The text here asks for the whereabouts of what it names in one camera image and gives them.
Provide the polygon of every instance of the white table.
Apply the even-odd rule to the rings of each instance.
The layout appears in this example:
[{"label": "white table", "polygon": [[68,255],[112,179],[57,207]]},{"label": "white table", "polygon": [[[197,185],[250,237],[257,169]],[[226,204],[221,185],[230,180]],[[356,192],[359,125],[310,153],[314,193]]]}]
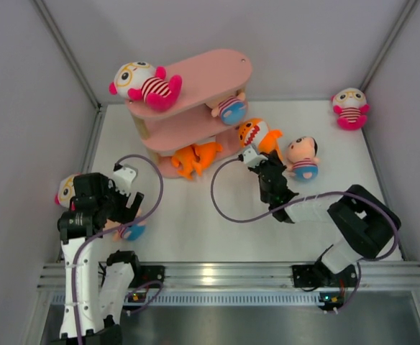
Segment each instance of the white table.
[{"label": "white table", "polygon": [[[346,132],[336,125],[328,101],[250,102],[248,118],[261,117],[280,129],[282,150],[291,140],[313,136],[318,145],[319,176],[310,183],[289,180],[290,189],[303,195],[346,190],[358,183],[382,200],[362,132]],[[114,163],[131,153],[146,155],[125,105],[106,111],[92,171],[110,176]],[[142,209],[156,201],[158,178],[147,163],[130,160],[139,168],[136,189],[145,194]],[[145,233],[125,243],[145,262],[269,262],[314,261],[342,237],[332,224],[282,224],[272,216],[250,224],[223,219],[210,199],[216,162],[194,182],[166,179],[162,203],[148,219]],[[257,177],[239,162],[225,167],[216,179],[216,200],[227,215],[248,219],[267,211],[260,202]],[[388,259],[401,260],[397,250]]]}]

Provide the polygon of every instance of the toy head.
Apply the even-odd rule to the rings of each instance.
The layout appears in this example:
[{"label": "toy head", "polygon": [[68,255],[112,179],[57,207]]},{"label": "toy head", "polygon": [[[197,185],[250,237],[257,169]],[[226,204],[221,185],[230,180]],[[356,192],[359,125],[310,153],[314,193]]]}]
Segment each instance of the toy head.
[{"label": "toy head", "polygon": [[149,63],[137,62],[123,65],[116,73],[114,81],[109,84],[109,92],[112,95],[119,94],[124,98],[129,98],[127,92],[131,88],[141,89],[143,83],[153,77],[155,67]]},{"label": "toy head", "polygon": [[252,144],[255,138],[264,138],[269,132],[268,124],[266,124],[266,122],[262,119],[250,119],[242,122],[238,129],[241,147],[246,147]]},{"label": "toy head", "polygon": [[299,162],[305,158],[313,160],[317,155],[317,143],[313,137],[301,137],[291,142],[287,149],[287,159],[292,162]]},{"label": "toy head", "polygon": [[358,88],[345,88],[332,97],[332,105],[341,108],[360,108],[365,104],[367,104],[367,98]]},{"label": "toy head", "polygon": [[55,203],[69,208],[69,200],[75,195],[73,180],[78,174],[69,175],[60,182],[58,193],[55,195]]}]

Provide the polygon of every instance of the metal floor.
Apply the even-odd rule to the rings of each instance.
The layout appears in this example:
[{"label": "metal floor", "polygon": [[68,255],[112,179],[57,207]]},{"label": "metal floor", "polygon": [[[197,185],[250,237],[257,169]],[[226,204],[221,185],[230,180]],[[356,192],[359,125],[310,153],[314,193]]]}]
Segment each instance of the metal floor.
[{"label": "metal floor", "polygon": [[[359,293],[346,311],[305,307],[151,307],[123,315],[124,344],[420,345],[410,293]],[[58,337],[63,307],[53,305],[41,345]]]}]

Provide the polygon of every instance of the black hair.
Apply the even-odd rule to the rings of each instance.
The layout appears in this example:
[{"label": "black hair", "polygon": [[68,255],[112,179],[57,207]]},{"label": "black hair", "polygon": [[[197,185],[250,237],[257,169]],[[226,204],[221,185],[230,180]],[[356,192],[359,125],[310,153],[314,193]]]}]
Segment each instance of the black hair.
[{"label": "black hair", "polygon": [[313,141],[314,141],[314,154],[317,156],[317,149],[319,148],[318,146],[317,146],[317,142],[316,142],[316,140],[314,139],[314,138],[312,138],[313,139]]}]

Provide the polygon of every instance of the shark mouth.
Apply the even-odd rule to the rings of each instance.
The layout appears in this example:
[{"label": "shark mouth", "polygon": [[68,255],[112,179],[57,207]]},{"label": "shark mouth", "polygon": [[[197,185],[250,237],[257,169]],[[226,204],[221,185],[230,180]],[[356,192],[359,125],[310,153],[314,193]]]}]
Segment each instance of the shark mouth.
[{"label": "shark mouth", "polygon": [[251,130],[247,133],[245,136],[244,145],[248,146],[252,143],[253,139],[256,137],[256,134],[260,131],[260,128],[258,125],[255,125]]}]

